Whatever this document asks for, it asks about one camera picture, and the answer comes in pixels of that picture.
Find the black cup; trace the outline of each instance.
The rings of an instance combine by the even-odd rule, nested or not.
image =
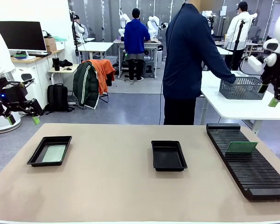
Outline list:
[[[60,61],[58,57],[53,57],[53,67],[55,71],[60,71]]]

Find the black screen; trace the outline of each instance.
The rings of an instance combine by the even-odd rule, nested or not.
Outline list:
[[[0,34],[8,49],[46,51],[39,22],[0,21]]]

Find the slotted black rack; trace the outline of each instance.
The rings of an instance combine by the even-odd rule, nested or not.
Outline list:
[[[247,199],[280,200],[280,174],[256,148],[251,154],[226,153],[232,141],[249,141],[239,124],[207,124],[206,130]]]

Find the person in dark blue jacket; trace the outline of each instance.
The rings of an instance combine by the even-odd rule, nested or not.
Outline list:
[[[140,10],[133,9],[133,20],[127,23],[125,28],[125,50],[127,52],[127,61],[129,63],[129,80],[134,80],[134,68],[136,66],[137,82],[143,80],[144,65],[144,39],[151,42],[150,34],[146,27],[140,21]]]
[[[184,3],[169,24],[166,45],[164,125],[193,125],[196,98],[201,94],[202,61],[218,78],[229,83],[236,78],[217,50],[207,19],[192,4]]]

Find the gray plastic basket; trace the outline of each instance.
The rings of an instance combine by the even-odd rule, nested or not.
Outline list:
[[[237,77],[238,84],[230,84],[221,80],[220,93],[227,99],[262,99],[264,93],[259,93],[261,81],[253,77]]]

